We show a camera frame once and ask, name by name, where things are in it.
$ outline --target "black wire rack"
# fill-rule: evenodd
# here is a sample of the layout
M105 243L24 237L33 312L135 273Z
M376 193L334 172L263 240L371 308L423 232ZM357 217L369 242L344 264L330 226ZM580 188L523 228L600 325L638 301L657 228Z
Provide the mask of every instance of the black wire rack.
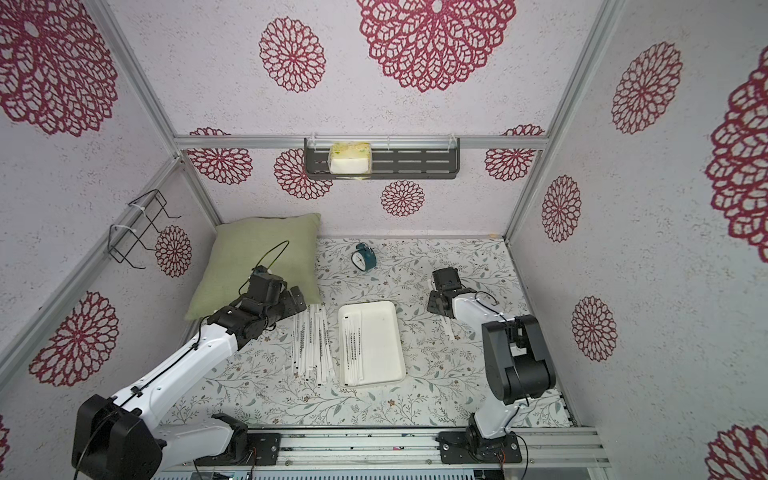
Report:
M140 202L148 198L150 195L151 195L151 198L149 198L149 200L147 201L147 204L142 206ZM152 203L157 203L157 205L160 206L160 209L157 210L157 212L152 217L150 217L149 215L147 215L147 209L150 208ZM128 265L138 270L144 270L145 268L147 268L145 266L137 266L131 263L131 261L128 259L128 255L131 254L131 251L134 249L134 247L137 244L141 245L145 250L149 250L151 252L154 252L157 250L155 248L150 248L147 245L145 245L144 242L141 241L141 238L150 229L150 227L154 228L154 230L157 233L160 233L160 230L158 230L157 225L155 225L154 223L154 221L157 219L157 217L160 216L160 214L165 214L165 216L168 217L169 219L181 218L181 215L179 215L178 217L171 216L168 213L168 211L165 210L166 205L168 205L168 201L165 200L165 197L163 196L162 192L160 192L158 189L149 190L147 193L140 195L139 197L128 202L129 207L135 207L141 210L141 215L136 217L136 219L132 221L130 225L112 224L109 226L107 252L110 254L112 258L114 258L116 262L118 263L126 262ZM142 230L141 233L137 234L137 229L134 228L134 225L142 217L146 218L149 223L144 228L144 230ZM125 253L123 253L118 249L118 244L123 240L123 237L126 234L132 235L135 240L131 244L131 246L128 248L128 250Z

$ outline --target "wall shelf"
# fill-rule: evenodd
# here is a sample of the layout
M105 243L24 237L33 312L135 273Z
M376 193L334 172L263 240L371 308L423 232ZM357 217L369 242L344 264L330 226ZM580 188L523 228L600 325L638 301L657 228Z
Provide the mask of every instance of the wall shelf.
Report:
M451 180L460 167L459 139L446 148L372 148L370 174L332 174L328 166L329 146L304 139L304 167L312 180Z

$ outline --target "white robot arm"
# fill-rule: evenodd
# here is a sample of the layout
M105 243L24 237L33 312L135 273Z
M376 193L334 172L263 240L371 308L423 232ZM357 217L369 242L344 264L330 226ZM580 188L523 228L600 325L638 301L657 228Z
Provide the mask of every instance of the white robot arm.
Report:
M486 377L495 396L470 417L464 434L438 435L441 446L454 446L453 456L443 455L443 461L497 462L497 454L504 452L508 462L517 458L519 462L519 449L511 449L515 436L506 432L517 412L511 404L539 397L554 386L554 370L538 322L533 316L507 319L479 300L474 290L464 288L456 269L436 270L432 275L436 290L427 310L459 319L482 334ZM81 405L72 466L94 480L148 480L155 472L193 459L215 457L219 465L242 462L250 450L245 423L225 414L194 425L163 426L160 420L215 365L275 322L304 310L298 287L289 290L282 278L263 266L255 268L248 292L215 312L207 325L201 322L197 335L186 345L111 398L94 395ZM510 343L527 353L513 357Z
M216 311L197 335L147 375L105 399L94 395L78 410L72 466L94 480L148 480L155 472L216 456L246 458L248 428L224 414L196 425L160 425L173 404L219 362L275 322L306 310L298 287L257 266L248 291Z
M538 321L532 315L508 319L482 302L478 292L464 287L455 268L435 270L432 277L435 290L429 295L427 310L461 320L482 334L485 378L494 395L470 416L463 438L454 432L438 435L442 460L497 462L498 455L504 453L508 462L520 462L515 435L507 433L507 425L519 410L513 404L519 399L538 398L555 384L554 364ZM513 356L511 344L525 353ZM444 449L445 445L453 448Z

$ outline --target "red flower pattern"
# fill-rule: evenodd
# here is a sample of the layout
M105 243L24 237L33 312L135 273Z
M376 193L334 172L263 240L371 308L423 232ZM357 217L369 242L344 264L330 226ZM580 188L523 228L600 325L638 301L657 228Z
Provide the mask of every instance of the red flower pattern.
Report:
M541 135L544 129L538 125L527 124L510 128L504 135ZM499 180L516 180L528 173L528 168L536 158L532 148L492 148L485 152L485 169L491 177Z
M554 242L565 241L573 234L580 216L581 192L578 185L568 175L561 175L549 185L541 205L544 232Z
M616 348L614 314L599 298L586 296L576 304L571 331L578 349L590 360L607 360Z
M415 214L424 205L424 190L409 180L398 180L384 187L382 207L396 217Z
M768 263L768 47L749 80L730 94L728 107L710 137L711 205L730 222L728 234L757 247Z
M157 265L166 275L182 276L192 261L190 238L176 225L165 227L157 236L154 255Z
M320 198L333 186L332 180L311 180L304 170L304 151L284 151L275 160L275 178L280 187L296 198Z
M11 446L8 445L9 432L10 430L3 425L2 415L0 415L0 472L2 472L4 468L3 462L5 462L5 454L11 449Z
M98 131L118 73L79 0L0 0L0 101L49 135Z
M504 41L515 0L357 0L360 33L387 77L445 90L484 67Z
M229 135L218 128L198 128L190 135ZM195 148L187 151L197 171L220 184L238 184L250 177L253 169L245 148Z
M768 478L768 432L763 427L733 425L727 432L718 432L717 439L708 445L705 462L709 480Z
M101 369L118 339L118 318L109 299L86 292L48 345L29 364L40 383L73 386Z
M317 35L298 20L275 18L259 42L264 68L288 91L315 88L326 72L326 57Z
M682 69L680 51L665 41L635 58L616 87L611 109L616 128L634 134L654 124L674 98Z

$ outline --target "alarm clock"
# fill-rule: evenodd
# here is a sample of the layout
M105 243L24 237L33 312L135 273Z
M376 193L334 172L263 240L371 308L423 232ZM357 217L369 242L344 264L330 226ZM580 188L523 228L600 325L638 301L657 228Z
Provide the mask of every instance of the alarm clock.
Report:
M362 242L355 245L355 251L352 252L352 263L361 272L376 268L376 254L373 253L373 248Z

